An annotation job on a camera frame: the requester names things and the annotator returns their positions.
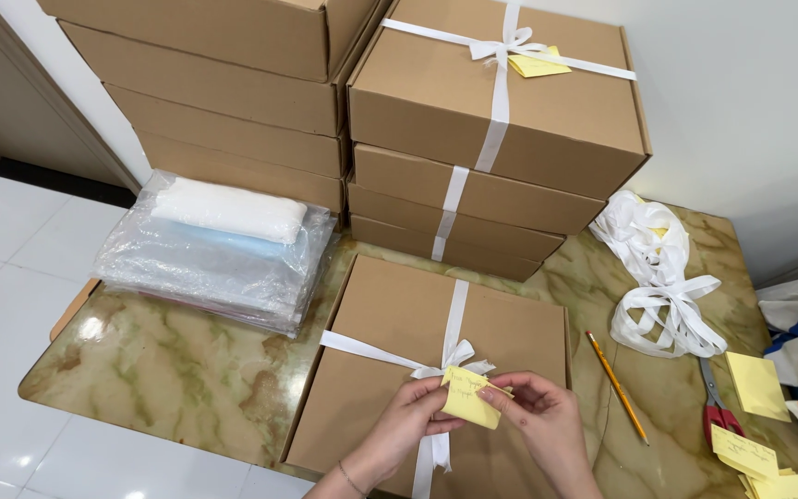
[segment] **scissors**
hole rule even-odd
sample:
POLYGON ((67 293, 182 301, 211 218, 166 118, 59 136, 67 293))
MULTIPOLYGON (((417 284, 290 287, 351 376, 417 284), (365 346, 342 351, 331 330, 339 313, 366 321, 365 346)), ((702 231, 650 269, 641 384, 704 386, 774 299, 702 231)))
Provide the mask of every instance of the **scissors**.
POLYGON ((710 362, 704 357, 701 357, 701 375, 704 376, 704 384, 707 386, 707 404, 704 406, 704 436, 707 437, 707 445, 713 448, 713 431, 710 429, 710 425, 716 425, 744 437, 744 430, 740 427, 738 420, 719 398, 716 380, 713 379, 713 371, 710 370, 710 362))

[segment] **bracelet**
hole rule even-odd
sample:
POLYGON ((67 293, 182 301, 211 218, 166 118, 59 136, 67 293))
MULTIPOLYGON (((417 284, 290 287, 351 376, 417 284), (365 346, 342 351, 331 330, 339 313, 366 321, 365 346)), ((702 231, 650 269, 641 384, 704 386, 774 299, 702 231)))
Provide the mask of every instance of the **bracelet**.
POLYGON ((344 471, 343 464, 340 463, 340 460, 338 460, 338 468, 340 468, 340 472, 343 473, 344 478, 347 479, 347 483, 349 483, 349 486, 351 486, 353 490, 358 492, 361 497, 368 497, 367 493, 364 493, 361 490, 359 490, 359 487, 357 487, 356 484, 353 483, 353 481, 349 480, 349 475, 347 474, 347 471, 344 471))

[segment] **woman's right hand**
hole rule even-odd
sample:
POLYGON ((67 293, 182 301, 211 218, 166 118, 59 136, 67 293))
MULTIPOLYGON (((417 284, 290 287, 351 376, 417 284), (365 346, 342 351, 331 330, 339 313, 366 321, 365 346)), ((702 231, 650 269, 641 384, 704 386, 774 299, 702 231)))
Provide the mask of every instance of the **woman's right hand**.
POLYGON ((522 432, 528 452, 560 497, 601 498, 587 460, 574 393, 530 371, 504 373, 489 381, 498 388, 512 386, 514 399, 488 387, 479 396, 522 432))

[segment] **hand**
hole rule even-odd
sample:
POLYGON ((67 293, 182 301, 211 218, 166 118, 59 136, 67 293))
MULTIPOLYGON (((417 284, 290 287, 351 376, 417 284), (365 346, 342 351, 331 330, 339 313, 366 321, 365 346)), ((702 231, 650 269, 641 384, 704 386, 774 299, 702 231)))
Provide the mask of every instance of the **hand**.
POLYGON ((532 372, 504 373, 489 380, 512 386, 514 399, 485 387, 483 401, 522 432, 528 453, 564 499, 602 497, 587 460, 581 414, 570 390, 532 372))
POLYGON ((404 383, 362 445, 343 459, 350 480, 364 492, 390 478, 421 438, 460 428, 463 419, 440 413, 449 391, 441 377, 404 383))

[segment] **woman's left hand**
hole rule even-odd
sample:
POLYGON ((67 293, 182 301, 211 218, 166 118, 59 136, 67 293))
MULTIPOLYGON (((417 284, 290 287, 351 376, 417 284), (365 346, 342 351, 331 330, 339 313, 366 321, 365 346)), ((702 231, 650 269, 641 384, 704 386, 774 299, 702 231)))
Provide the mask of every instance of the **woman's left hand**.
POLYGON ((439 387, 441 380, 427 377, 404 383, 362 445, 341 461, 357 487, 370 492, 395 474, 421 438, 450 432, 466 423, 439 412, 449 396, 448 388, 439 387))

